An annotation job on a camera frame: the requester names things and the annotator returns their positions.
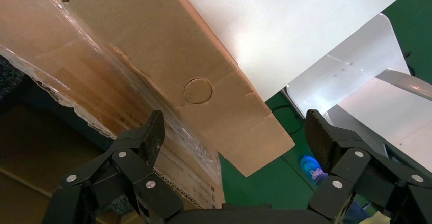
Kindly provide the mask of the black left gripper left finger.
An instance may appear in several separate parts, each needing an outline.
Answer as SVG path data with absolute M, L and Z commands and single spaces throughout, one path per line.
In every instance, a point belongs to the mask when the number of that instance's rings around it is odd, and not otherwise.
M 43 223 L 95 223 L 99 212 L 125 196 L 148 223 L 168 223 L 184 210 L 180 196 L 154 170 L 165 139 L 164 117 L 123 132 L 108 150 L 65 175 L 52 195 Z

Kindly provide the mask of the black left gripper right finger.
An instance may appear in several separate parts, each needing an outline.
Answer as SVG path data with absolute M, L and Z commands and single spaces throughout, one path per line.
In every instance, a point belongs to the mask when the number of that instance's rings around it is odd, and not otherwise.
M 377 153 L 354 131 L 329 124 L 307 111 L 305 136 L 328 177 L 308 209 L 341 223 L 355 195 L 369 200 L 390 223 L 431 223 L 431 178 L 412 166 Z

